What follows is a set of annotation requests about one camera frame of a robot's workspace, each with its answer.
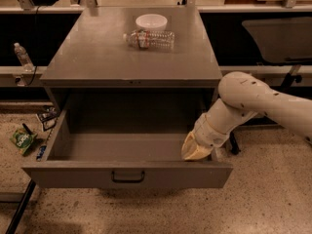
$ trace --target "gray tabletop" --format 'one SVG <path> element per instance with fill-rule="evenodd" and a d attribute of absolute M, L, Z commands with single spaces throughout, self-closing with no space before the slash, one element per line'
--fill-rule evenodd
<path fill-rule="evenodd" d="M 136 29 L 136 18 L 160 14 L 175 33 L 170 52 L 128 46 L 123 34 Z M 196 8 L 86 9 L 49 64 L 46 86 L 215 87 L 221 78 L 215 54 Z"/>

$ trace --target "black handle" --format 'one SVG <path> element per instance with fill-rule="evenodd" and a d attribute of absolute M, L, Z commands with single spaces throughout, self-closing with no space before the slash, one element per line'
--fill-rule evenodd
<path fill-rule="evenodd" d="M 132 179 L 116 179 L 115 178 L 115 172 L 111 172 L 111 180 L 114 182 L 114 183 L 141 183 L 144 181 L 144 178 L 145 178 L 145 172 L 142 171 L 140 173 L 140 179 L 135 179 L 135 180 L 132 180 Z"/>

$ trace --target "clear plastic bottle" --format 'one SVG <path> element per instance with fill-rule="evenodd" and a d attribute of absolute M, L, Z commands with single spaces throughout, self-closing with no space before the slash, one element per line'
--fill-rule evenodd
<path fill-rule="evenodd" d="M 133 47 L 140 49 L 172 50 L 175 44 L 175 34 L 171 31 L 134 30 L 124 34 L 124 40 Z"/>
<path fill-rule="evenodd" d="M 20 43 L 14 44 L 14 52 L 16 53 L 20 64 L 23 66 L 25 72 L 34 71 L 35 67 L 26 51 L 26 49 L 20 45 Z"/>

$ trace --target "green object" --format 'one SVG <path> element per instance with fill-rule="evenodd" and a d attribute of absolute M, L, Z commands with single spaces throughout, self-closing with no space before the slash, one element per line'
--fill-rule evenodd
<path fill-rule="evenodd" d="M 18 129 L 10 138 L 11 142 L 19 149 L 21 155 L 24 155 L 33 141 L 37 138 L 37 134 L 28 134 L 26 129 Z"/>

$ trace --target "floor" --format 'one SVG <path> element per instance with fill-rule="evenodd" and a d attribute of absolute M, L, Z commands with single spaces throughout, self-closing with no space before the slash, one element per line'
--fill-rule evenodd
<path fill-rule="evenodd" d="M 45 139 L 41 103 L 0 103 L 0 192 L 22 192 L 35 161 L 10 142 L 25 123 Z M 279 127 L 235 130 L 242 152 L 219 149 L 234 170 L 222 189 L 103 190 L 36 187 L 16 233 L 311 233 L 312 148 Z M 18 204 L 0 203 L 0 233 Z"/>

